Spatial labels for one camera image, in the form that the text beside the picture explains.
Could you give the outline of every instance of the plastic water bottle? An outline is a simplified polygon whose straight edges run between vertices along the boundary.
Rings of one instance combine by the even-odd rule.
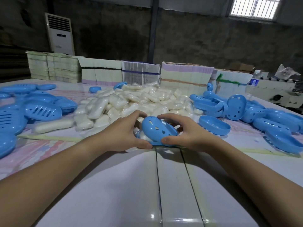
[[[245,93],[247,95],[248,100],[251,100],[252,98],[252,90],[258,85],[260,75],[260,70],[255,70],[255,72],[252,74],[252,79],[248,82],[246,86]]]

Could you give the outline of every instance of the window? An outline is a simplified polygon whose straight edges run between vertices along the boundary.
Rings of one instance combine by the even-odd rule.
[[[234,0],[231,16],[272,20],[280,0]]]

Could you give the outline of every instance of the bottle label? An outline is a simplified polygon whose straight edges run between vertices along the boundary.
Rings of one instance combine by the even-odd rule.
[[[259,80],[257,79],[251,79],[247,85],[257,86]]]

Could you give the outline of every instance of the white table surface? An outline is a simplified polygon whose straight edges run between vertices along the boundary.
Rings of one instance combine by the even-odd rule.
[[[76,102],[91,96],[88,93],[91,85],[86,84],[34,79],[16,83],[56,83],[58,88],[51,90],[51,94],[65,95]],[[265,107],[294,113],[256,100]],[[0,106],[7,103],[12,101],[2,101]],[[250,151],[247,154],[303,186],[300,155],[278,156],[281,152],[265,142],[263,134],[250,125],[225,122],[230,123],[232,130],[222,137],[224,140],[239,149],[267,150],[272,154]],[[303,140],[302,135],[294,137]],[[0,179],[71,145],[63,141],[19,140],[15,151],[0,160]],[[211,227],[265,226],[244,192],[205,153],[183,152],[182,156],[177,149],[168,148],[106,153],[73,185],[45,212],[37,226],[202,226],[202,219],[204,226]]]

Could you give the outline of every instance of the air conditioner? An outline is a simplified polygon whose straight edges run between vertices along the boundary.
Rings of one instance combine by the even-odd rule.
[[[51,51],[75,55],[71,20],[66,17],[45,13]]]

